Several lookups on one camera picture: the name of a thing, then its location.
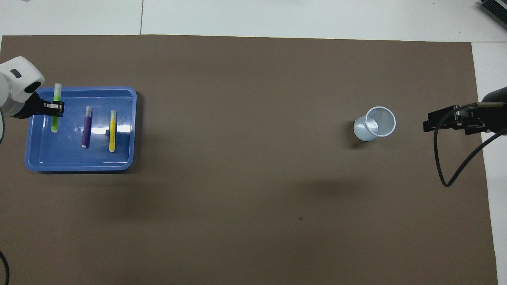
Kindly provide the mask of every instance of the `plastic cup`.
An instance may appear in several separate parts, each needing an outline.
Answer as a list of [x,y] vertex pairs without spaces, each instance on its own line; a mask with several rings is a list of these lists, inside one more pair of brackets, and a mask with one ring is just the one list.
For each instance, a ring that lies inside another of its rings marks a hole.
[[396,128],[396,118],[386,107],[371,108],[366,115],[354,122],[354,134],[363,141],[372,141],[378,137],[385,137]]

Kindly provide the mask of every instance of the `plastic tray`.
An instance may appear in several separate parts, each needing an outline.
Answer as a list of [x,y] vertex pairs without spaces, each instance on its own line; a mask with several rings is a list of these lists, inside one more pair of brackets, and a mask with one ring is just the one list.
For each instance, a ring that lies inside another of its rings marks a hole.
[[[37,91],[41,99],[53,101],[54,88]],[[65,102],[58,132],[51,132],[51,117],[29,119],[25,164],[34,171],[121,171],[134,159],[134,89],[120,87],[63,87]],[[81,147],[86,106],[93,107],[90,146]],[[109,152],[110,111],[117,111],[116,151]]]

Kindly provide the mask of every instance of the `white table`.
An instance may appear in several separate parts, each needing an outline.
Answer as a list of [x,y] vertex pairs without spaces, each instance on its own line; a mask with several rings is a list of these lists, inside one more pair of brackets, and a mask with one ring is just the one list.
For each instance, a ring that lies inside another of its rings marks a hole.
[[[478,3],[478,0],[0,0],[0,41],[2,35],[142,33],[472,42],[477,90],[482,99],[488,92],[507,86],[507,30],[480,11]],[[503,285],[507,285],[505,149],[507,138],[501,137],[483,150],[498,282]]]

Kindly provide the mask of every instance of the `purple marker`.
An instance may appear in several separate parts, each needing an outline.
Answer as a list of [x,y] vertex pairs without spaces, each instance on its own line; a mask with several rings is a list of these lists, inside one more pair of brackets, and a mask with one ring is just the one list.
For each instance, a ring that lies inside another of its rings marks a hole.
[[87,148],[90,145],[90,135],[92,130],[92,110],[91,106],[86,106],[85,125],[83,127],[83,139],[81,146]]

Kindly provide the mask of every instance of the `black cable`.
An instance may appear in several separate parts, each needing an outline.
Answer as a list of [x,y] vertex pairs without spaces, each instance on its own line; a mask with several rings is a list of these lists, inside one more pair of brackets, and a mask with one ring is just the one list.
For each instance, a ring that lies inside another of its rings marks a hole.
[[5,258],[4,254],[2,252],[0,252],[0,259],[4,263],[4,268],[5,268],[5,285],[8,285],[9,284],[9,275],[10,275],[9,264],[7,263],[7,259]]
[[456,178],[458,178],[458,175],[461,173],[461,171],[463,171],[463,169],[465,168],[465,166],[472,160],[472,158],[479,151],[481,151],[485,146],[487,146],[490,142],[494,141],[499,136],[507,133],[507,128],[504,128],[501,131],[497,132],[494,136],[492,136],[489,139],[485,140],[478,147],[476,147],[467,156],[467,158],[465,158],[465,160],[461,163],[461,165],[458,167],[458,169],[456,170],[456,172],[454,173],[454,175],[452,175],[452,177],[449,180],[449,182],[448,183],[445,182],[444,176],[442,174],[442,169],[440,167],[439,150],[438,150],[438,146],[437,146],[437,135],[438,135],[439,129],[442,126],[442,124],[444,123],[444,121],[447,120],[447,118],[450,117],[452,114],[454,114],[454,113],[456,113],[458,111],[461,111],[461,110],[468,110],[468,111],[470,111],[470,110],[473,110],[473,109],[476,109],[476,108],[477,108],[477,103],[472,103],[472,104],[463,105],[463,106],[458,107],[458,108],[456,108],[456,109],[454,109],[452,111],[449,111],[447,114],[445,114],[439,120],[439,122],[437,123],[437,125],[435,127],[435,133],[433,134],[433,150],[435,152],[435,163],[437,164],[437,171],[439,173],[440,181],[442,182],[442,185],[444,185],[445,187],[449,187],[449,186],[451,186],[454,183],[454,181],[456,180]]

